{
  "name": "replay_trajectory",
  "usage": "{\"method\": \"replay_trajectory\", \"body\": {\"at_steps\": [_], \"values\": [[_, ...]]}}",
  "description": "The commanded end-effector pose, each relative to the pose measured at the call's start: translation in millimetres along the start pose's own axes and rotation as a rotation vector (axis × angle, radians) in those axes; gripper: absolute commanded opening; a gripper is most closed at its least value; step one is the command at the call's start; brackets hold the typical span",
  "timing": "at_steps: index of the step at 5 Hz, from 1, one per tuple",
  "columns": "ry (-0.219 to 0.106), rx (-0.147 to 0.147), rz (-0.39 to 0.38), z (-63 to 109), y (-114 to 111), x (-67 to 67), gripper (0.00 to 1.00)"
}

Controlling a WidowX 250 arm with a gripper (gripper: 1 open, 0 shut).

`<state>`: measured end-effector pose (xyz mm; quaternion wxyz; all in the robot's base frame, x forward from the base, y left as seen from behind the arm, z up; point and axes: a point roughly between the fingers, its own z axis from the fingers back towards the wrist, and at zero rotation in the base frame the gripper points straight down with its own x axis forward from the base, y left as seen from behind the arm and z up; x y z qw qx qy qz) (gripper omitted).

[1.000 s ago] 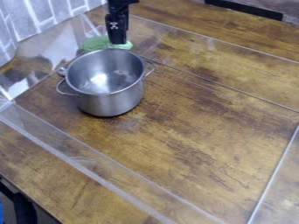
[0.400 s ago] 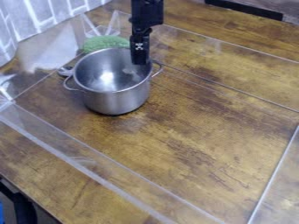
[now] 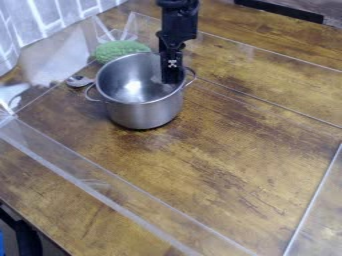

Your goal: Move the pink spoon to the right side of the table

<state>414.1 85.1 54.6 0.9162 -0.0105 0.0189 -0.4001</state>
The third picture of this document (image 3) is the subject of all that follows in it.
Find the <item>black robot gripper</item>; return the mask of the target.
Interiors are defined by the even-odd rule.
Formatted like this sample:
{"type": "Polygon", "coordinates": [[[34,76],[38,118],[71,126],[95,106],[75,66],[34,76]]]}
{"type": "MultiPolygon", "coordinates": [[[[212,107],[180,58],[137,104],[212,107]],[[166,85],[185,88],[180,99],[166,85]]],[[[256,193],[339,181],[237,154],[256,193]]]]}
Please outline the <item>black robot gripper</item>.
{"type": "Polygon", "coordinates": [[[185,42],[197,38],[200,0],[157,0],[162,9],[160,38],[162,82],[178,84],[184,79],[185,42]]]}

